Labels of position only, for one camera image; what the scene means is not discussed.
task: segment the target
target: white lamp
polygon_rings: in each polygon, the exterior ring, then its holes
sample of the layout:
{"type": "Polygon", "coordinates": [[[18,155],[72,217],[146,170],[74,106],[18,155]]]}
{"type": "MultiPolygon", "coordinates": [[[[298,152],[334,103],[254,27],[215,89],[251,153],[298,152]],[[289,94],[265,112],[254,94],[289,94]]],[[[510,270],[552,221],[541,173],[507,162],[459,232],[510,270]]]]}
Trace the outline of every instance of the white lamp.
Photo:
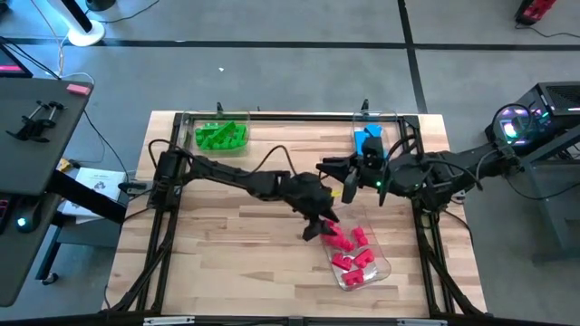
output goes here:
{"type": "Polygon", "coordinates": [[[69,26],[69,41],[76,46],[93,45],[105,37],[105,27],[82,12],[74,0],[47,0],[69,26]]]}

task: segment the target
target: pink sticky note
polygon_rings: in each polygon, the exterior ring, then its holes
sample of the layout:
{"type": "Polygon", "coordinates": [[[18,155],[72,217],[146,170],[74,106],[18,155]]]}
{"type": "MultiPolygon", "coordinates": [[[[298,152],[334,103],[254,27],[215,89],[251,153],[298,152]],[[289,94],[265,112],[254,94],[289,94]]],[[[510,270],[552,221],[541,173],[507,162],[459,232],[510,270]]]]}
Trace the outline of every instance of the pink sticky note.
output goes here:
{"type": "Polygon", "coordinates": [[[84,87],[81,85],[75,85],[75,84],[69,84],[66,87],[66,90],[75,94],[81,94],[84,96],[87,96],[89,94],[91,94],[91,89],[88,87],[84,87]]]}

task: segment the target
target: wood grain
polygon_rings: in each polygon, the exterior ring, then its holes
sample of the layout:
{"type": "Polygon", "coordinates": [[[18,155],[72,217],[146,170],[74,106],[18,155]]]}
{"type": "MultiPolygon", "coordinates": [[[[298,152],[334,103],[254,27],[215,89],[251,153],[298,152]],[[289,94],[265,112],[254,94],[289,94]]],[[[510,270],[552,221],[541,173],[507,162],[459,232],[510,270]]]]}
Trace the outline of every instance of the wood grain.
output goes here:
{"type": "MultiPolygon", "coordinates": [[[[138,179],[152,178],[154,168],[147,144],[152,139],[169,138],[174,114],[152,112],[138,179]]],[[[426,150],[449,149],[440,115],[420,115],[420,126],[426,150]]],[[[389,124],[384,127],[392,144],[398,139],[396,129],[389,124]]],[[[273,146],[283,144],[290,150],[297,170],[316,172],[314,165],[322,157],[352,152],[351,135],[351,123],[254,121],[245,156],[212,158],[251,169],[273,146]]],[[[166,147],[154,146],[155,155],[166,147]]],[[[263,167],[271,168],[288,169],[282,151],[273,154],[263,167]]],[[[330,178],[324,183],[340,189],[339,183],[330,178]]],[[[131,202],[128,214],[142,209],[146,200],[131,202]]],[[[385,206],[378,207],[377,195],[363,189],[355,202],[365,208],[391,263],[391,275],[367,288],[344,292],[329,272],[320,240],[305,243],[300,239],[305,221],[289,206],[260,202],[242,190],[205,180],[190,183],[181,200],[163,313],[426,317],[428,310],[409,200],[389,196],[385,206]]],[[[449,210],[465,218],[462,207],[451,206],[449,210]]],[[[149,211],[132,218],[122,228],[109,280],[111,302],[118,301],[139,275],[152,218],[149,211]]],[[[472,302],[485,310],[468,231],[445,215],[441,215],[440,229],[450,274],[472,302]]],[[[434,279],[443,307],[439,280],[434,279]]],[[[149,303],[153,295],[151,290],[149,303]]]]}

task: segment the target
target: gray floor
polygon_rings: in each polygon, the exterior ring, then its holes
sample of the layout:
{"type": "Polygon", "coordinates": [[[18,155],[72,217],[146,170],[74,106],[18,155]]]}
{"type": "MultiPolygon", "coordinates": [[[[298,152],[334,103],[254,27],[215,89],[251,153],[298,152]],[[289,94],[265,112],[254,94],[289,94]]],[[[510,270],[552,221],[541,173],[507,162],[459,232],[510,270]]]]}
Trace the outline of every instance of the gray floor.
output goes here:
{"type": "MultiPolygon", "coordinates": [[[[118,2],[119,8],[100,14],[102,19],[143,7],[141,2],[118,2]]],[[[518,0],[406,3],[416,43],[579,42],[514,30],[518,0]]],[[[14,3],[13,9],[0,22],[0,34],[50,36],[27,1],[14,3]]],[[[580,34],[579,13],[577,1],[559,0],[537,28],[548,34],[580,34]]],[[[55,23],[55,28],[59,35],[66,33],[63,24],[55,23]]],[[[107,37],[403,41],[396,0],[162,0],[132,20],[107,25],[107,37]]],[[[56,65],[55,45],[23,47],[45,64],[56,65]]],[[[379,108],[417,112],[405,50],[68,46],[65,52],[66,73],[88,72],[95,78],[88,112],[127,169],[136,168],[152,110],[212,110],[221,101],[226,110],[259,105],[262,110],[351,111],[368,98],[379,108]]],[[[429,113],[443,114],[454,150],[481,144],[482,130],[495,110],[536,82],[580,80],[578,52],[417,51],[417,59],[429,113]]],[[[100,142],[85,120],[66,155],[86,160],[101,155],[100,142]]],[[[110,151],[93,165],[119,168],[110,151]]],[[[533,265],[531,254],[552,245],[537,204],[516,196],[501,179],[485,180],[484,187],[484,193],[469,193],[466,210],[488,310],[500,317],[578,324],[580,263],[533,265]]],[[[96,312],[112,258],[112,250],[65,246],[54,266],[62,280],[49,287],[30,280],[13,307],[0,309],[0,319],[96,312]],[[30,302],[39,304],[31,310],[30,302]]]]}

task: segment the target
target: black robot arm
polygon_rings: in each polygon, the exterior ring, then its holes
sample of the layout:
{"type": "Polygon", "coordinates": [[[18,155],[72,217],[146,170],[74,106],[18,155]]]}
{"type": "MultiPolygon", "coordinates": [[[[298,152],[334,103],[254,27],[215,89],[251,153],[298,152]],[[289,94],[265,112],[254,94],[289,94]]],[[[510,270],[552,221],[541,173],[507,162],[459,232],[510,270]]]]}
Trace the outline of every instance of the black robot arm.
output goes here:
{"type": "Polygon", "coordinates": [[[332,189],[325,187],[317,175],[304,172],[291,176],[289,171],[245,171],[193,155],[183,149],[162,152],[153,178],[154,184],[148,207],[169,209],[173,202],[173,191],[195,179],[207,179],[245,189],[247,193],[262,201],[286,202],[295,212],[307,219],[302,238],[311,240],[319,234],[335,235],[320,216],[338,222],[332,210],[332,189]]]}
{"type": "Polygon", "coordinates": [[[439,211],[453,194],[481,187],[482,178],[498,176],[518,165],[511,147],[500,140],[460,153],[403,153],[393,159],[389,157],[398,146],[393,146],[394,150],[384,158],[382,149],[378,149],[381,145],[368,138],[362,145],[362,155],[324,158],[316,168],[344,184],[344,203],[353,201],[357,187],[372,187],[380,194],[380,206],[386,194],[391,193],[419,199],[424,209],[439,211]]]}

